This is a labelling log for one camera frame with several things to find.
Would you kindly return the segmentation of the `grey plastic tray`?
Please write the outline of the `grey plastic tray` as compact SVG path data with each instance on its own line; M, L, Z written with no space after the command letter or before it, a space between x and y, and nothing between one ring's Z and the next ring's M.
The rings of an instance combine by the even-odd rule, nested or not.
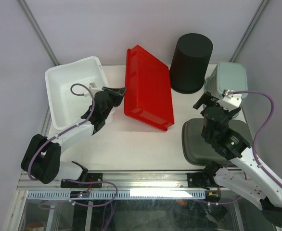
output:
M182 126L182 149L185 159L196 166L206 166L211 162L217 162L222 166L228 164L228 160L215 152L211 144L206 143L201 136L205 120L203 118L193 118ZM247 141L247 145L252 147L253 138L248 125L241 121L231 119L221 125L221 132L225 133L228 129L237 132Z

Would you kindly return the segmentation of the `red plastic tray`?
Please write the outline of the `red plastic tray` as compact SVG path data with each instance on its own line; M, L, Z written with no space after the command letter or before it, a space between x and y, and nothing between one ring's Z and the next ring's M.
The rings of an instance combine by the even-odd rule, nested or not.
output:
M162 131L174 125L169 69L140 45L127 49L124 114Z

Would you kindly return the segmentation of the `teal perforated plastic basket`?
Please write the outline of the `teal perforated plastic basket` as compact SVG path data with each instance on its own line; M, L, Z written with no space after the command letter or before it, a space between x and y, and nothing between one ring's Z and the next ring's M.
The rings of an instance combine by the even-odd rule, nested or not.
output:
M211 101L222 99L224 90L248 90L246 69L242 64L220 62L205 80L205 92L210 94Z

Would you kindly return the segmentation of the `white plastic bin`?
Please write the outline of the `white plastic bin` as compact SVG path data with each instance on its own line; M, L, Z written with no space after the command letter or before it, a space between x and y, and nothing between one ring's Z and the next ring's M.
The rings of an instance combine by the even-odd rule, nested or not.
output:
M70 88L75 83L88 86L95 82L97 87L109 87L108 80L98 57L91 56L48 69L45 72L45 82L55 129L63 130L75 124L86 113L91 105L91 97L84 97L85 89L81 86Z

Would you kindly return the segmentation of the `large black plastic bucket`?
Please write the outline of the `large black plastic bucket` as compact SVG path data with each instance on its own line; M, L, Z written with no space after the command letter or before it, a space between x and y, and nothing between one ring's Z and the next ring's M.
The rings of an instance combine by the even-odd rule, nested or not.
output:
M197 33L182 35L175 46L169 76L173 90L182 94L199 91L213 51L212 41Z

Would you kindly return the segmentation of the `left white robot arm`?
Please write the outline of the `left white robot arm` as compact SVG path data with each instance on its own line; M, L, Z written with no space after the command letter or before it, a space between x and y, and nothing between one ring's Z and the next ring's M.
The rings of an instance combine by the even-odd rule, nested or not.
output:
M64 180L73 182L78 187L86 185L88 169L74 161L61 161L61 155L110 123L112 110L122 103L127 89L103 87L96 93L92 93L88 87L85 89L92 98L92 104L80 120L54 135L37 134L32 137L21 162L21 169L28 173L31 180L38 180L43 184Z

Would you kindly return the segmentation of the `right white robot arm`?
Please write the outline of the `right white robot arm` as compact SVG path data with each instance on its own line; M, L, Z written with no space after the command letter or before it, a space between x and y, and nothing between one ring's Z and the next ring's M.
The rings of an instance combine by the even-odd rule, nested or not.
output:
M226 187L256 206L273 225L282 228L282 179L256 154L229 122L241 110L242 92L226 90L219 99L205 92L194 109L201 105L204 125L201 136L217 154L230 161L250 177L250 181L235 176L226 167L212 162L202 171L203 183Z

